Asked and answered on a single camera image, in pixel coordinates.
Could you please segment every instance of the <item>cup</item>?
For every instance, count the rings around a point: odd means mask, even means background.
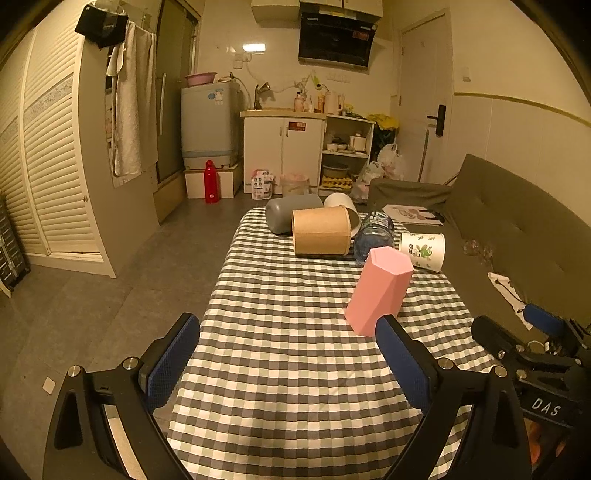
[[[403,233],[398,246],[415,267],[440,272],[445,258],[445,236],[440,233]]]
[[[347,213],[349,214],[349,220],[351,223],[351,238],[353,238],[355,235],[357,235],[357,232],[359,232],[361,219],[359,218],[357,208],[355,207],[353,200],[351,200],[351,197],[344,193],[336,192],[328,195],[324,201],[325,207],[338,207],[339,205],[343,205],[347,208]]]

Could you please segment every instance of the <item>white cabinet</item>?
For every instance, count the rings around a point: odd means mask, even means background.
[[[382,0],[343,0],[343,6],[347,10],[355,10],[380,18],[384,16]]]
[[[254,116],[244,119],[244,184],[248,193],[252,172],[269,170],[275,183],[282,174],[300,173],[318,185],[324,120]]]
[[[285,119],[263,116],[244,119],[244,183],[251,182],[255,170],[281,175]]]
[[[326,5],[328,7],[343,8],[343,0],[301,0],[303,4],[318,4]]]
[[[282,173],[301,173],[318,185],[324,121],[285,118]]]
[[[300,0],[251,0],[252,7],[299,7]]]
[[[300,14],[300,0],[251,0],[257,22],[284,20],[295,22]]]

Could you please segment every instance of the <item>range hood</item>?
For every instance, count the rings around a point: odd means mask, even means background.
[[[376,29],[373,22],[354,16],[302,10],[300,61],[366,70]]]

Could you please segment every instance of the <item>table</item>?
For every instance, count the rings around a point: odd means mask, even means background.
[[[400,237],[406,229],[396,227]],[[243,217],[170,423],[168,441],[195,478],[374,479],[388,470],[421,413],[375,341],[345,320],[360,273],[352,254],[296,258],[262,207]],[[435,357],[477,371],[493,365],[443,274],[415,270],[397,318]],[[468,411],[433,478],[449,468]]]

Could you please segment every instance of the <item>louvered wardrobe door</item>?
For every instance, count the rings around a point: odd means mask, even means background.
[[[22,73],[32,38],[29,32],[0,70],[0,190],[24,251],[46,254],[25,190],[18,135]]]
[[[73,73],[85,1],[60,3],[37,26],[24,98],[27,170],[51,252],[98,252],[80,185],[73,133]]]

